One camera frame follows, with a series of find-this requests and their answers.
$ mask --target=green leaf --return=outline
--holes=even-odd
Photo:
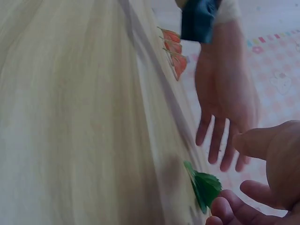
[[[199,190],[197,189],[196,185],[193,183],[193,181],[191,181],[191,183],[192,183],[192,186],[193,186],[193,190],[194,190],[198,205],[199,205],[201,211],[203,212],[203,214],[206,214],[207,205],[205,204],[205,201],[202,199],[201,194],[199,193]]]
[[[211,203],[221,192],[222,185],[215,176],[194,170],[190,162],[185,161],[184,166],[190,176],[200,209],[206,214],[207,207],[211,207]]]

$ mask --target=finger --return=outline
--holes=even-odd
[[[211,213],[219,218],[223,225],[242,225],[235,217],[229,202],[223,197],[218,197],[213,201]]]
[[[272,225],[280,219],[279,217],[266,216],[262,214],[258,210],[245,204],[237,195],[235,195],[230,190],[222,191],[220,193],[220,197],[225,198],[229,202],[235,218],[243,225]]]
[[[249,164],[250,159],[247,156],[244,156],[242,154],[239,154],[238,160],[236,162],[235,171],[241,172],[245,168],[246,164]]]
[[[254,180],[246,180],[240,185],[240,190],[253,200],[272,208],[284,210],[270,190],[269,185]]]
[[[284,217],[280,223],[276,225],[299,225],[300,214],[291,214],[289,217]]]
[[[216,163],[218,160],[224,127],[225,127],[225,119],[216,118],[214,130],[211,136],[210,152],[208,155],[208,161],[211,164]]]
[[[196,145],[200,146],[203,144],[210,121],[211,114],[207,113],[206,110],[202,110],[200,124],[196,134]]]
[[[233,136],[237,133],[238,133],[237,127],[233,123],[230,123],[227,146],[226,146],[225,153],[224,153],[222,163],[220,166],[220,170],[223,172],[226,172],[229,170],[230,165],[233,161],[233,156],[234,156],[234,152],[235,152],[234,147],[233,147]]]
[[[223,225],[223,222],[219,217],[212,216],[206,220],[205,225]]]
[[[271,128],[252,129],[234,136],[233,145],[242,155],[265,160],[269,143],[276,133],[276,130]]]

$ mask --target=child's hand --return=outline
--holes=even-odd
[[[202,109],[196,144],[204,141],[211,116],[215,126],[211,139],[209,162],[217,162],[225,119],[230,120],[229,138],[220,169],[227,171],[232,163],[232,137],[255,128],[259,120],[260,103],[247,68],[245,40],[237,20],[214,28],[211,45],[202,45],[198,59],[195,86]],[[240,155],[236,171],[241,171],[249,159]]]
[[[283,218],[266,216],[225,190],[212,203],[213,216],[206,225],[300,224],[300,121],[250,130],[235,137],[233,144],[241,154],[266,160],[269,185],[247,180],[241,191],[259,203],[289,213]]]

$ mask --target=cream fabric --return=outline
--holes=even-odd
[[[179,8],[183,8],[188,0],[175,0]],[[240,17],[238,0],[222,0],[215,23],[225,23]]]

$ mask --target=white sleeve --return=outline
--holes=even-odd
[[[240,16],[238,0],[222,0],[214,23],[226,23]]]

